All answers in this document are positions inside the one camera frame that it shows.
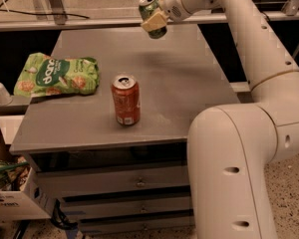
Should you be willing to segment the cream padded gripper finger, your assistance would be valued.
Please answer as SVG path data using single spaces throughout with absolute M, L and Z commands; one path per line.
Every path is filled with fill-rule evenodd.
M 141 23 L 142 28 L 147 31 L 155 31 L 167 25 L 168 16 L 163 11 L 154 12 L 149 18 Z

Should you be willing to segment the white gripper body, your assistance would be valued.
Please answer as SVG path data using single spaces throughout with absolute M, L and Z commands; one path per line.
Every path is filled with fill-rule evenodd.
M 161 9 L 174 22 L 182 21 L 192 13 L 189 11 L 190 0 L 159 0 Z

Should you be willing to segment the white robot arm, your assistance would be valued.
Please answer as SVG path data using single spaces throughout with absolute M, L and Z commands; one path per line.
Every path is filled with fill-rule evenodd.
M 250 104 L 201 112 L 187 137 L 197 239 L 278 239 L 264 167 L 299 153 L 299 67 L 252 0 L 160 0 L 146 31 L 220 6 Z

